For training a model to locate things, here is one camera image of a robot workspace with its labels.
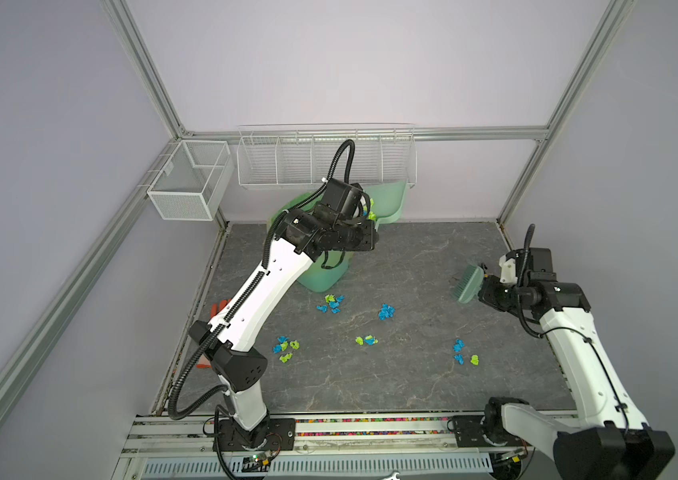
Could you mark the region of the green plastic dustpan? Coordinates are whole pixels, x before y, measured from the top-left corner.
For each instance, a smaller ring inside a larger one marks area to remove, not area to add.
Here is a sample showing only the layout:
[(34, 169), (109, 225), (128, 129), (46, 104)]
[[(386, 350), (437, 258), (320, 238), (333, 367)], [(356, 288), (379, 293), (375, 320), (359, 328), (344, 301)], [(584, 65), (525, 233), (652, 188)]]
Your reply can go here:
[(409, 185), (405, 181), (364, 187), (374, 203), (371, 210), (376, 215), (377, 227), (395, 223), (401, 218), (408, 190)]

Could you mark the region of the green hand brush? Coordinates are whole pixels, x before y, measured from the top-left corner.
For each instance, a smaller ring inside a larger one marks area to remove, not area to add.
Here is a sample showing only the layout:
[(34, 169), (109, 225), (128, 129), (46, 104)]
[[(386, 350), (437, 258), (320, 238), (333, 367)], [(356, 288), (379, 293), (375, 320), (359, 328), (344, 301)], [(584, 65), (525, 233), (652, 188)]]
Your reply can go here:
[(479, 293), (485, 278), (483, 264), (470, 264), (452, 289), (452, 296), (460, 304), (467, 304)]

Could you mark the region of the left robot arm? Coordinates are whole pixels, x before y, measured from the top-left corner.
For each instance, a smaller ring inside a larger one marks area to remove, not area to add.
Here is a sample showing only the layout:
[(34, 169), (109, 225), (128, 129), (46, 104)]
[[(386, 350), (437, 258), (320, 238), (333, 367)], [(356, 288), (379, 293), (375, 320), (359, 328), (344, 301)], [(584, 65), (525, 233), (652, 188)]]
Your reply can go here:
[[(261, 261), (246, 283), (218, 314), (191, 328), (198, 347), (171, 388), (169, 417), (183, 419), (222, 394), (237, 426), (246, 433), (257, 431), (269, 415), (260, 385), (267, 360), (255, 349), (265, 321), (315, 262), (327, 268), (330, 252), (371, 251), (377, 240), (371, 198), (358, 183), (326, 180), (303, 202), (281, 211), (267, 232)], [(220, 383), (180, 407), (182, 389), (201, 358), (210, 361)]]

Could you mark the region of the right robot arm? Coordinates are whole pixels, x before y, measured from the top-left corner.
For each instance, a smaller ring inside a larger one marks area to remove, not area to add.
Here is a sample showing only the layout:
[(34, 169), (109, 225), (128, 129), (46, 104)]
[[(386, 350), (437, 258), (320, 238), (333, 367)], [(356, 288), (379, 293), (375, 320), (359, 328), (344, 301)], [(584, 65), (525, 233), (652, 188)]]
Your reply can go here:
[(574, 399), (576, 424), (528, 402), (493, 397), (484, 434), (524, 440), (555, 464), (563, 479), (656, 479), (673, 459), (670, 435), (653, 429), (627, 393), (596, 330), (592, 307), (576, 283), (560, 282), (547, 248), (503, 255), (485, 277), (479, 300), (516, 316), (524, 331), (549, 342)]

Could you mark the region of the green trash bin with bag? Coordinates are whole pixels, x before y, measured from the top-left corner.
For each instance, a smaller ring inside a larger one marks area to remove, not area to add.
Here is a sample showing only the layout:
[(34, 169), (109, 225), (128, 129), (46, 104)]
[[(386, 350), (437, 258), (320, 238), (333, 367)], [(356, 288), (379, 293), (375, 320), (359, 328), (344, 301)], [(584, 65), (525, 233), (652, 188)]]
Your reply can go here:
[(297, 282), (305, 289), (315, 293), (328, 293), (331, 288), (349, 270), (353, 253), (347, 252), (342, 255), (339, 251), (330, 251), (325, 268), (321, 255), (305, 272), (297, 279)]

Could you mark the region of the paper scrap cluster near bin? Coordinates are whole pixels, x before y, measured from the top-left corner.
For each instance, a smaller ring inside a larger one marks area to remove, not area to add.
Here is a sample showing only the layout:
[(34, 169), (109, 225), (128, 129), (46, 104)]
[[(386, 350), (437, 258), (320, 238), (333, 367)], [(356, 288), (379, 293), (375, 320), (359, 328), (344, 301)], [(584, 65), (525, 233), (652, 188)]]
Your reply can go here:
[(318, 305), (316, 310), (322, 313), (338, 314), (341, 312), (341, 305), (345, 300), (344, 295), (329, 294), (324, 297), (324, 303)]

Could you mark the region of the blue green scrap cluster far right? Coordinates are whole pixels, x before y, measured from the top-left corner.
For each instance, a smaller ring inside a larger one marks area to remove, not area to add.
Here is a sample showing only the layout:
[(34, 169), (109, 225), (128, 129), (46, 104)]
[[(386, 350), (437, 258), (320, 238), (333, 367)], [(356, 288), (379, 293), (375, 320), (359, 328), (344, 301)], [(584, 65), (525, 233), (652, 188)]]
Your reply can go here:
[(459, 365), (465, 365), (467, 363), (478, 366), (480, 364), (480, 357), (477, 354), (470, 354), (467, 351), (466, 344), (461, 339), (456, 339), (453, 346), (453, 358)]

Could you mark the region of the blue paper scrap cluster centre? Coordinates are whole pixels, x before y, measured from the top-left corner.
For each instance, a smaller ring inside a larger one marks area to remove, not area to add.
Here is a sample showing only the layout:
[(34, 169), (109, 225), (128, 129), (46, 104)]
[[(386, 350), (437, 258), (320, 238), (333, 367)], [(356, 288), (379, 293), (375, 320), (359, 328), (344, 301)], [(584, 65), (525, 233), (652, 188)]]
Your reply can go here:
[(391, 305), (388, 304), (383, 304), (379, 313), (378, 313), (378, 318), (382, 321), (391, 319), (394, 317), (395, 314), (395, 308)]

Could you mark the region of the green blue scrap cluster front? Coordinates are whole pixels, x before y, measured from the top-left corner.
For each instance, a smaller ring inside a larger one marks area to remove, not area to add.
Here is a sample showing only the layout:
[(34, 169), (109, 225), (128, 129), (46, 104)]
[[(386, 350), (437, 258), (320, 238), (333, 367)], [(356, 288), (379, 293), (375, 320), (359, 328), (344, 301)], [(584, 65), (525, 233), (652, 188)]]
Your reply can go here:
[(355, 342), (358, 345), (375, 345), (378, 343), (378, 339), (374, 337), (373, 335), (368, 335), (365, 337), (357, 337), (355, 339)]

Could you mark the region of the paper scrap cluster far left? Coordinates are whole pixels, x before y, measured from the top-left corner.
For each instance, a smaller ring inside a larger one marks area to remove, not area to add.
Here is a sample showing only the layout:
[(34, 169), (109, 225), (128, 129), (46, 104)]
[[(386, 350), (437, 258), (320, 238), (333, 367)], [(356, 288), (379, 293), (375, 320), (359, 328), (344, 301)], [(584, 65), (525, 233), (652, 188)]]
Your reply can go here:
[(285, 364), (293, 358), (294, 352), (300, 348), (301, 344), (298, 340), (291, 340), (287, 336), (279, 336), (277, 344), (272, 348), (272, 353), (277, 354), (278, 360)]

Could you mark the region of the small white mesh basket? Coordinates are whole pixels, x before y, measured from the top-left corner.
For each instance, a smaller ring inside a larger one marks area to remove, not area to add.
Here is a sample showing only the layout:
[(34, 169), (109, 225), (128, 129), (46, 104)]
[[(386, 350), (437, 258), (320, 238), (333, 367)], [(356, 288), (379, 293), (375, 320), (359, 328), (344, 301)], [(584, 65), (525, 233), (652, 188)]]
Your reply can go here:
[(214, 221), (233, 173), (227, 142), (180, 140), (147, 194), (163, 220)]

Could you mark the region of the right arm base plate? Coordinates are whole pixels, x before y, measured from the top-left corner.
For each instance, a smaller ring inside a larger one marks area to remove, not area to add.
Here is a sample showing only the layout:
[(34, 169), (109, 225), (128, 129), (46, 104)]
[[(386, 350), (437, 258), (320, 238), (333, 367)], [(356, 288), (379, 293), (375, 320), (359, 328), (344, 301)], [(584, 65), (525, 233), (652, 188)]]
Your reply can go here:
[(449, 421), (458, 448), (492, 447), (486, 439), (483, 414), (455, 415)]

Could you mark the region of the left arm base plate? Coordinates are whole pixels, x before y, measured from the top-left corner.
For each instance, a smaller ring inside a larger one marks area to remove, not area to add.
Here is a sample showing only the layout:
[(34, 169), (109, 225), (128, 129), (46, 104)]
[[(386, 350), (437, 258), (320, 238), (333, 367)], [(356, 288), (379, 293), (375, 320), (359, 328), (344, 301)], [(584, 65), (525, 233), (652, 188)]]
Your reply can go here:
[(244, 430), (235, 420), (223, 418), (214, 427), (222, 452), (254, 450), (291, 451), (296, 439), (295, 418), (266, 417), (253, 430)]

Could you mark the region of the aluminium front rail frame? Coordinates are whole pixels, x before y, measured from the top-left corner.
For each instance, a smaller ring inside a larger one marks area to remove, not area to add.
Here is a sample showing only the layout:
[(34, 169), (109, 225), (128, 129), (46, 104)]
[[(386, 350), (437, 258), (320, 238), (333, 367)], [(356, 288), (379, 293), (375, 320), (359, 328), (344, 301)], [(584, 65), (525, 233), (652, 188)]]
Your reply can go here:
[(213, 435), (225, 415), (136, 419), (115, 479), (401, 478), (429, 474), (521, 477), (541, 452), (509, 436), (492, 447), (458, 448), (449, 428), (474, 412), (285, 414), (295, 418), (291, 451), (222, 452)]

